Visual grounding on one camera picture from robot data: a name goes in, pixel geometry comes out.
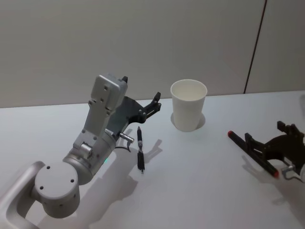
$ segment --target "white wall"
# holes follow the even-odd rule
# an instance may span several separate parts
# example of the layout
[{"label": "white wall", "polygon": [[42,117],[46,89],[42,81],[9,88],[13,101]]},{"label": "white wall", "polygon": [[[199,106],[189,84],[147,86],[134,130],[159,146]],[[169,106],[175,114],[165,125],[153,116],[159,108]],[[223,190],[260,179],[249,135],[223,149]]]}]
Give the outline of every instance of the white wall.
[{"label": "white wall", "polygon": [[247,93],[305,90],[305,1],[268,0]]},{"label": "white wall", "polygon": [[1,0],[0,107],[87,102],[94,78],[242,93],[264,0]]}]

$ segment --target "robotic arm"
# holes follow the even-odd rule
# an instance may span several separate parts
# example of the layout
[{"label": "robotic arm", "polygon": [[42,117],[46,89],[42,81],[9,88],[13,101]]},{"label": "robotic arm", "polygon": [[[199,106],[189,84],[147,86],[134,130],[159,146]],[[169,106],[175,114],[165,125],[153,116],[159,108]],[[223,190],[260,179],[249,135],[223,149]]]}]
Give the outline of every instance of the robotic arm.
[{"label": "robotic arm", "polygon": [[121,137],[134,140],[123,132],[130,123],[144,123],[158,112],[161,94],[142,107],[125,96],[128,78],[98,76],[89,100],[89,113],[73,148],[62,162],[45,165],[35,162],[21,171],[0,197],[0,228],[38,229],[25,219],[38,201],[54,218],[71,215],[80,203],[79,185],[90,182]]}]

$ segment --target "white paper cup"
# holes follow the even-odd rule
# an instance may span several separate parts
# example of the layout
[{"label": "white paper cup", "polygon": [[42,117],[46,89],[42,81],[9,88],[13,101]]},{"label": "white paper cup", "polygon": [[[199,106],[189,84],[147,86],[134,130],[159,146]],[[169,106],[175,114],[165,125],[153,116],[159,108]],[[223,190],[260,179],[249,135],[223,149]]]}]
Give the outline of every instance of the white paper cup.
[{"label": "white paper cup", "polygon": [[178,130],[193,131],[197,128],[208,90],[197,80],[179,80],[171,86],[173,121]]}]

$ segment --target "white table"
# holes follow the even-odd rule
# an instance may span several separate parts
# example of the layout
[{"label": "white table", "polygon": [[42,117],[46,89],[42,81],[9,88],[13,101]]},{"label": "white table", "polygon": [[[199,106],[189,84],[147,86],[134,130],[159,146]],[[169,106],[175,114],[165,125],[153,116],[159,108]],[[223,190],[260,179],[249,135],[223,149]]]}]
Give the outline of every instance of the white table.
[{"label": "white table", "polygon": [[[305,91],[207,97],[205,124],[191,133],[172,125],[171,100],[161,103],[161,111],[141,126],[150,155],[144,175],[136,150],[117,150],[81,186],[76,213],[53,219],[35,203],[27,219],[41,229],[305,227],[305,185],[273,179],[227,137],[234,130],[266,142],[281,134],[278,120],[305,131]],[[4,173],[13,175],[30,161],[61,161],[87,112],[86,104],[0,109],[0,183],[10,178]],[[136,128],[129,126],[131,136]]]}]

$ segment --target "pen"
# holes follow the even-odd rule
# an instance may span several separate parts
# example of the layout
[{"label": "pen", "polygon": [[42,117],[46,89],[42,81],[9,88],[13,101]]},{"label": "pen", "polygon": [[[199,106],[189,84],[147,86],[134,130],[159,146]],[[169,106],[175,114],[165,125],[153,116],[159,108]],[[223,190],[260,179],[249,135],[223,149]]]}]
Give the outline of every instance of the pen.
[{"label": "pen", "polygon": [[138,147],[139,147],[138,169],[141,170],[142,173],[144,173],[145,163],[144,163],[144,154],[143,154],[143,151],[142,151],[142,147],[143,147],[142,131],[141,131],[140,127],[138,127],[137,135],[138,135]]},{"label": "pen", "polygon": [[234,141],[243,151],[245,151],[254,161],[256,161],[264,170],[270,173],[273,177],[278,178],[279,172],[277,169],[271,165],[267,160],[262,159],[262,156],[258,155],[256,152],[252,150],[247,150],[247,143],[239,137],[233,131],[228,132],[228,136],[232,141]]}]

